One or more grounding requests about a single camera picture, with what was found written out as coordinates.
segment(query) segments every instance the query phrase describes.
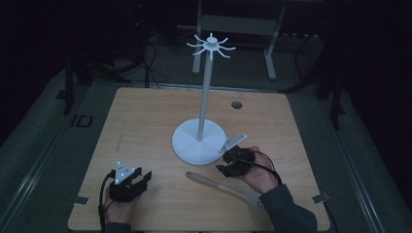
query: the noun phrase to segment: round white base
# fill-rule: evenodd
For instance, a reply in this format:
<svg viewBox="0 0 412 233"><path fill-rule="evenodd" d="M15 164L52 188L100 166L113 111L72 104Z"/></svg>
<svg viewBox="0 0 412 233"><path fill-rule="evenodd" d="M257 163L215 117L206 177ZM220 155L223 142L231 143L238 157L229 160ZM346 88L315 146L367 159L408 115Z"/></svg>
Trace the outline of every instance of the round white base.
<svg viewBox="0 0 412 233"><path fill-rule="evenodd" d="M198 127L198 118L187 120L179 125L173 134L173 149L187 163L195 165L212 163L222 156L219 150L226 142L226 136L220 126L205 119L203 138L198 142Z"/></svg>

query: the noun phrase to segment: hand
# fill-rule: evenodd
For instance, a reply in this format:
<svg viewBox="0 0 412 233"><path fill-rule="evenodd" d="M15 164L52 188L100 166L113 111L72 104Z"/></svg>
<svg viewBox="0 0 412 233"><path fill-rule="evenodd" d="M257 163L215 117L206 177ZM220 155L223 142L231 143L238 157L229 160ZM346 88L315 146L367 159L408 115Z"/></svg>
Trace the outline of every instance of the hand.
<svg viewBox="0 0 412 233"><path fill-rule="evenodd" d="M117 202L109 197L109 187L106 188L106 200L103 208L106 210L104 215L106 223L118 222L131 224L131 217L133 215L134 205L139 200L140 196L134 198L131 202Z"/></svg>
<svg viewBox="0 0 412 233"><path fill-rule="evenodd" d="M262 155L258 147L254 146L249 148L250 151L254 152L255 163L272 169L271 161ZM247 183L254 191L263 194L277 187L278 181L276 178L268 171L261 169L257 166L252 166L251 170L242 177L237 177L237 179Z"/></svg>

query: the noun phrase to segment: utensil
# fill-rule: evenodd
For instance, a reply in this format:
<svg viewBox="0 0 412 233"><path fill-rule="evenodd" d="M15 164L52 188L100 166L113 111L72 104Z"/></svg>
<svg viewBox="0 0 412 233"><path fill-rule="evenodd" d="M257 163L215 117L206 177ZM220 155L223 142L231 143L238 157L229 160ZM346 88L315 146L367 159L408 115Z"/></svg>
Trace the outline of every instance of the utensil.
<svg viewBox="0 0 412 233"><path fill-rule="evenodd" d="M252 211L259 217L269 219L269 214L267 211L264 209L263 204L261 203L259 197L260 194L257 192L254 192L253 194L246 195L244 193L241 193L239 191L236 191L230 187L227 187L221 183L214 182L210 180L209 178L203 177L202 175L199 175L197 173L193 172L186 172L186 176L194 181L200 182L200 183L205 183L210 186L213 186L215 188L224 190L226 192L229 192L231 194L234 194L236 196L239 196L243 198L245 201L248 202L249 206L251 207Z"/></svg>

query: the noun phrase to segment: person's left hand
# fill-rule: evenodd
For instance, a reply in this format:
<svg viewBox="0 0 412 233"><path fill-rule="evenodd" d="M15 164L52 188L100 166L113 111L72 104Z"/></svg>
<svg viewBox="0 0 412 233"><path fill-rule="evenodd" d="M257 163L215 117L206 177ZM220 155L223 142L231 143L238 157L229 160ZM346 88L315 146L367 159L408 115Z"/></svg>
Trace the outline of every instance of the person's left hand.
<svg viewBox="0 0 412 233"><path fill-rule="evenodd" d="M106 223L118 222L131 224L133 209L139 198L140 196L134 198L131 202L114 202L113 199L109 197L109 187L107 187L106 200L103 204L103 209L106 210L104 212Z"/></svg>

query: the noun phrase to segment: person's right hand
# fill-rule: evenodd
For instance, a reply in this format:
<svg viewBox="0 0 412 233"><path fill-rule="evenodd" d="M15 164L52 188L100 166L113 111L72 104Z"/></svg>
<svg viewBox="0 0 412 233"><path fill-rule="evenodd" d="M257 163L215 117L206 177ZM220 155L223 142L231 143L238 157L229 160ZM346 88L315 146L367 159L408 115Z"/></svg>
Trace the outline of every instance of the person's right hand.
<svg viewBox="0 0 412 233"><path fill-rule="evenodd" d="M249 148L249 150L254 152L256 164L272 170L271 161L260 153L258 147L254 146ZM251 170L246 175L237 177L236 179L247 183L254 191L260 194L268 192L279 185L278 181L271 173L257 166L252 166Z"/></svg>

